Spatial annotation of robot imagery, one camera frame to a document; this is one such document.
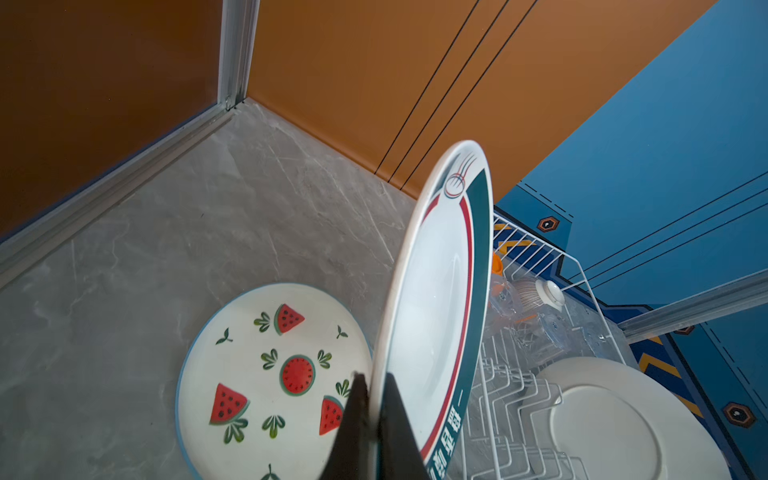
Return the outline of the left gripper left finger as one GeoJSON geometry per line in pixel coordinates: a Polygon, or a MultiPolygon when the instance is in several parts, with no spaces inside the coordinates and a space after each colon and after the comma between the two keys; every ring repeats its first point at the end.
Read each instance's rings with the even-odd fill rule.
{"type": "Polygon", "coordinates": [[[369,396],[365,376],[356,373],[343,419],[321,480],[361,480],[368,476],[369,396]]]}

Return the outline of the clear glass cup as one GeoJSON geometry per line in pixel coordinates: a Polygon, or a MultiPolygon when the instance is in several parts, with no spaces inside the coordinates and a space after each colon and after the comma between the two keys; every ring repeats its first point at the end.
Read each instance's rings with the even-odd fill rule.
{"type": "Polygon", "coordinates": [[[529,367],[543,368],[569,357],[606,357],[608,335],[600,316],[579,301],[568,299],[557,310],[516,300],[513,309],[511,328],[529,367]]]}
{"type": "Polygon", "coordinates": [[[494,335],[526,317],[521,297],[514,286],[504,277],[492,274],[484,334],[494,335]]]}

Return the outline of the clear glass cup right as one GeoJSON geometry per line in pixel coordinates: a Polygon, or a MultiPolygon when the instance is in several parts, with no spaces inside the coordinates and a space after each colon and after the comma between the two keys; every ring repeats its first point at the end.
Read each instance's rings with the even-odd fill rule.
{"type": "Polygon", "coordinates": [[[608,335],[600,316],[579,301],[568,299],[557,310],[516,300],[513,309],[511,328],[529,367],[543,368],[569,357],[606,357],[608,335]]]}

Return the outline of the pinkish white plate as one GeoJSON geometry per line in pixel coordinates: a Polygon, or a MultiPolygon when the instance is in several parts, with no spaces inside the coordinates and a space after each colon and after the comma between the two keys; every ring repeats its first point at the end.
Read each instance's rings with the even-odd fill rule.
{"type": "Polygon", "coordinates": [[[661,384],[612,360],[558,361],[538,379],[561,404],[533,415],[542,445],[582,460],[592,479],[728,479],[723,453],[661,384]]]}

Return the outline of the orange bowl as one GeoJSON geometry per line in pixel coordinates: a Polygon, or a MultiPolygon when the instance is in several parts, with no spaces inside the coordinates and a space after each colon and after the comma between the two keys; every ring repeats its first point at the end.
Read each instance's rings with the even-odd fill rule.
{"type": "Polygon", "coordinates": [[[492,254],[491,272],[497,276],[504,276],[503,260],[497,253],[492,254]]]}

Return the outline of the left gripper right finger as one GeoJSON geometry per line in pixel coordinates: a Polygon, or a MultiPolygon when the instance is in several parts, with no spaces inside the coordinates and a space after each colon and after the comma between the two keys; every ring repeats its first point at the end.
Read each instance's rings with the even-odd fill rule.
{"type": "Polygon", "coordinates": [[[429,478],[392,373],[385,377],[378,435],[378,479],[429,478]]]}

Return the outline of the clear glass cup left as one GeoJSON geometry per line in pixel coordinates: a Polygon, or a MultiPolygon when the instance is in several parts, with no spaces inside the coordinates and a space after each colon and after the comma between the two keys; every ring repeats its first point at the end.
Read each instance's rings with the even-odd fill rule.
{"type": "Polygon", "coordinates": [[[504,277],[492,274],[484,334],[494,335],[526,317],[521,297],[514,286],[504,277]]]}

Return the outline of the watermelon pattern plate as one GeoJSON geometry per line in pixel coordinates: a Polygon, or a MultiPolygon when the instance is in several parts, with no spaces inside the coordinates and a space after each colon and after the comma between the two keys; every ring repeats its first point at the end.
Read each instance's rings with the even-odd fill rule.
{"type": "Polygon", "coordinates": [[[298,283],[243,293],[193,341],[177,386],[180,448],[198,479],[317,479],[355,374],[371,371],[357,321],[298,283]]]}

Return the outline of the green rimmed white plate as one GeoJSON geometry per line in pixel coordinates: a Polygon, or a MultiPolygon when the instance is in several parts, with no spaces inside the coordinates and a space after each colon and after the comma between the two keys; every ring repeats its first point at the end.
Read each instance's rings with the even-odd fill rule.
{"type": "Polygon", "coordinates": [[[480,145],[460,141],[430,173],[406,229],[374,348],[376,445],[385,377],[396,379],[428,479],[445,477],[467,414],[486,318],[493,195],[480,145]]]}

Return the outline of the white wire dish rack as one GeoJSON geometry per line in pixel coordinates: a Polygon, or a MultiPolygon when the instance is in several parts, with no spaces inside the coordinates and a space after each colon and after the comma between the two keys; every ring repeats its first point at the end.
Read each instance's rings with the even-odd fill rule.
{"type": "MultiPolygon", "coordinates": [[[[501,211],[494,214],[492,247],[503,260],[507,281],[551,280],[562,289],[565,302],[571,299],[594,309],[608,335],[605,359],[630,364],[626,340],[603,314],[575,257],[501,211]]],[[[562,402],[559,387],[537,377],[548,366],[533,369],[527,365],[511,327],[483,340],[467,418],[448,478],[589,478],[580,458],[542,445],[534,431],[533,415],[562,402]]]]}

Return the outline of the white small bowl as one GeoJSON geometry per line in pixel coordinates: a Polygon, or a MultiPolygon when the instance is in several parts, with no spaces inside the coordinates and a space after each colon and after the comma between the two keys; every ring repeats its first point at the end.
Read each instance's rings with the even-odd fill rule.
{"type": "Polygon", "coordinates": [[[561,312],[566,305],[562,290],[551,280],[521,278],[512,283],[520,297],[523,311],[551,307],[561,312]]]}

